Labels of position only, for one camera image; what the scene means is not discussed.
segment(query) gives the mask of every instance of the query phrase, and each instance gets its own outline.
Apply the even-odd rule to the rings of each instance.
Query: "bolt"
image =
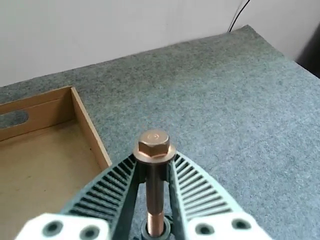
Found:
[[[144,132],[133,150],[133,155],[146,164],[147,231],[159,237],[164,231],[164,174],[167,163],[174,158],[176,148],[170,144],[165,131],[153,129]]]

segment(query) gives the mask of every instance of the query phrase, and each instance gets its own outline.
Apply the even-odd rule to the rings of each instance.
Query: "gripper jaw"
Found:
[[[111,239],[128,239],[139,183],[137,161],[131,155],[96,176],[60,214],[104,219]]]
[[[201,167],[177,152],[163,176],[169,182],[171,232],[186,240],[189,222],[198,217],[243,212],[229,193]],[[104,219],[110,239],[128,239],[138,187],[146,169],[133,155],[113,164],[88,183],[60,214]]]
[[[187,226],[193,218],[243,212],[213,177],[179,152],[168,165],[168,181],[173,233],[177,240],[187,239]]]

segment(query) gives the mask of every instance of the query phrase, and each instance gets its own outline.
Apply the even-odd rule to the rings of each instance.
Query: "table surface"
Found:
[[[113,162],[166,130],[271,237],[320,239],[320,81],[251,27],[4,86],[0,103],[66,85]],[[132,237],[145,216],[141,186]]]

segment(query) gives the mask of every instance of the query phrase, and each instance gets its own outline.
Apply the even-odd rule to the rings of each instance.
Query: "white wall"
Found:
[[[0,86],[222,34],[242,0],[0,0]],[[250,24],[296,59],[320,0],[251,0]]]

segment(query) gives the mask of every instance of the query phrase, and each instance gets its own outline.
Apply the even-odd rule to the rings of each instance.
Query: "wooden tray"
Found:
[[[14,239],[27,220],[60,211],[111,165],[74,87],[0,105],[2,116],[21,110],[26,122],[0,129],[2,240]]]

